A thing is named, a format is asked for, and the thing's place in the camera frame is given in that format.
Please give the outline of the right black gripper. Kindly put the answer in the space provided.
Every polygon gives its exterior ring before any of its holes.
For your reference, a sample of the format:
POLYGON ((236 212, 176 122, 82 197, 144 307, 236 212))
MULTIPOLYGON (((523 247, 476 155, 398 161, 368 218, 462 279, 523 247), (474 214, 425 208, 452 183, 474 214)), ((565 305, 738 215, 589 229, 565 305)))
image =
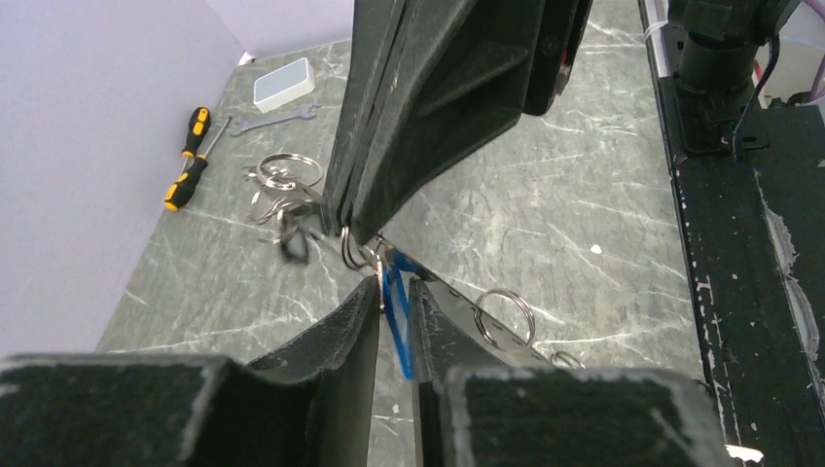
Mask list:
POLYGON ((592 0, 358 1, 321 212, 358 243, 425 184, 545 115, 569 82, 592 0))

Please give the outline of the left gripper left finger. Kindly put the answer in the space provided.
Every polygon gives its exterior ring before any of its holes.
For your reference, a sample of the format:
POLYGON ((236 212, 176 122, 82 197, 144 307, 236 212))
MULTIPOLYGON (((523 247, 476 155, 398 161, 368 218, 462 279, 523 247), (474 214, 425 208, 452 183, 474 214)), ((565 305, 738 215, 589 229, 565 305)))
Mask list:
POLYGON ((5 466, 363 466, 377 281, 242 364, 219 354, 21 354, 1 364, 5 466))

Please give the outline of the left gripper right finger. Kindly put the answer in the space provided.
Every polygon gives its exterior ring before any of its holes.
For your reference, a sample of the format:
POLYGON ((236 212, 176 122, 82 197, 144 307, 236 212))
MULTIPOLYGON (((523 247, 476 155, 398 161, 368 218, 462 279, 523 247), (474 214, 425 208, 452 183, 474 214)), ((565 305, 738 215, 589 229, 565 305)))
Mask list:
POLYGON ((488 346, 475 306, 440 282, 409 292, 420 466, 731 466, 691 378, 563 369, 508 331, 488 346))

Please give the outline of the blue tag key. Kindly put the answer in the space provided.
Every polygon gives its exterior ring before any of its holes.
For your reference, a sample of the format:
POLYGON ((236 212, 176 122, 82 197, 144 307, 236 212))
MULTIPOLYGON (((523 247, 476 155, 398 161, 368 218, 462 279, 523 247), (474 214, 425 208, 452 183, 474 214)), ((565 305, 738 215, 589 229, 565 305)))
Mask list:
POLYGON ((422 266, 397 249, 385 252, 380 285, 384 315, 406 380, 414 377, 410 344, 411 305, 403 273, 419 273, 422 266))

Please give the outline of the black tag key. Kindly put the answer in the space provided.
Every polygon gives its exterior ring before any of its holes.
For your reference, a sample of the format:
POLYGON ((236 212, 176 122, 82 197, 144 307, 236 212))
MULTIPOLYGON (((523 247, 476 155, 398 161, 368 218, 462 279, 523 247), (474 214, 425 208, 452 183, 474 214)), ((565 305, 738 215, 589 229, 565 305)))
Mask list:
POLYGON ((764 460, 765 455, 758 449, 746 448, 742 446, 735 446, 725 444, 728 455, 731 458, 738 459, 742 462, 760 463, 764 460))

